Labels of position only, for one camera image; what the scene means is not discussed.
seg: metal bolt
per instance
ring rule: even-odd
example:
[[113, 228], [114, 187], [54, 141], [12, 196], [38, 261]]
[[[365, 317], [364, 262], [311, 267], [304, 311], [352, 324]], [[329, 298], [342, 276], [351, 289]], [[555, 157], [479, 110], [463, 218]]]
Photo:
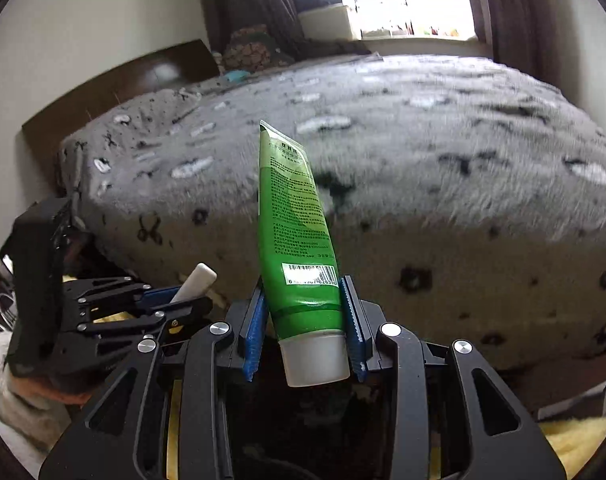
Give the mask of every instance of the metal bolt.
[[454, 350], [460, 354], [469, 354], [472, 351], [472, 344], [459, 339], [454, 342]]
[[385, 323], [384, 325], [381, 325], [381, 332], [388, 337], [396, 337], [397, 335], [400, 335], [401, 327], [396, 323]]
[[229, 330], [229, 325], [224, 321], [217, 321], [209, 326], [209, 331], [214, 335], [224, 334]]
[[157, 342], [154, 339], [144, 339], [137, 345], [137, 350], [142, 354], [147, 354], [148, 352], [152, 352], [156, 347]]

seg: bed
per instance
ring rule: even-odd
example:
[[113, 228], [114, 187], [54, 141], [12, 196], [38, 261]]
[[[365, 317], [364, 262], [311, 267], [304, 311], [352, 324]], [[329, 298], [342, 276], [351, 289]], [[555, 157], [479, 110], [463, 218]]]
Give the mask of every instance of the bed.
[[259, 120], [302, 143], [341, 273], [422, 338], [507, 370], [606, 349], [606, 137], [487, 59], [337, 57], [162, 89], [65, 138], [77, 226], [155, 286], [257, 262]]

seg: blue object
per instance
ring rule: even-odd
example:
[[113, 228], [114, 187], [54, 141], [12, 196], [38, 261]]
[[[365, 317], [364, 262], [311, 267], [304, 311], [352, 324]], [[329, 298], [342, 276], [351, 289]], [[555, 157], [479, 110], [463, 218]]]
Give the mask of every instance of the blue object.
[[250, 72], [247, 72], [246, 70], [231, 70], [225, 74], [225, 79], [231, 83], [240, 83], [249, 75]]
[[345, 285], [345, 278], [341, 278], [339, 288], [341, 290], [341, 303], [343, 305], [343, 317], [345, 320], [347, 355], [350, 359], [350, 365], [352, 365], [352, 371], [359, 380], [359, 383], [362, 383], [368, 374], [368, 369], [366, 367], [365, 340], [363, 339], [363, 332], [361, 331], [361, 327], [359, 326], [356, 317], [352, 298]]
[[137, 301], [139, 308], [152, 308], [154, 306], [170, 303], [175, 294], [179, 291], [180, 286], [167, 286], [165, 288], [153, 288], [144, 292], [141, 299]]
[[265, 300], [265, 294], [263, 293], [263, 289], [261, 289], [260, 295], [256, 300], [254, 314], [252, 315], [252, 320], [247, 328], [247, 336], [245, 338], [243, 376], [247, 381], [252, 381], [254, 373], [259, 368], [268, 313], [269, 309], [267, 307], [267, 301]]

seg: hand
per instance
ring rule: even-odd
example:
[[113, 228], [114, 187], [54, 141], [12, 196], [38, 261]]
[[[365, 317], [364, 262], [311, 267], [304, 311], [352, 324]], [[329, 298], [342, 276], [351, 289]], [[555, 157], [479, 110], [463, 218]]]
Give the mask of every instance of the hand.
[[12, 390], [22, 397], [41, 396], [46, 399], [62, 402], [63, 404], [83, 405], [92, 396], [91, 392], [82, 394], [67, 394], [57, 390], [50, 380], [44, 377], [20, 378], [10, 375], [12, 381]]

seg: windowsill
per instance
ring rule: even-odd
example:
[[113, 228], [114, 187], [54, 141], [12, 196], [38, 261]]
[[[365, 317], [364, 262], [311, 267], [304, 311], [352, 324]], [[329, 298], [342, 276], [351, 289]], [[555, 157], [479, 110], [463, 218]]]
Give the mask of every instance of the windowsill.
[[441, 36], [382, 36], [366, 38], [363, 45], [381, 56], [401, 55], [436, 55], [459, 57], [486, 57], [492, 59], [492, 48], [478, 41], [477, 37], [467, 40], [456, 37]]
[[472, 36], [470, 38], [461, 38], [457, 36], [434, 36], [431, 34], [424, 34], [422, 36], [411, 35], [408, 34], [406, 36], [368, 36], [367, 38], [363, 38], [361, 41], [384, 41], [384, 40], [440, 40], [440, 41], [460, 41], [467, 43], [478, 43], [478, 38], [476, 36]]

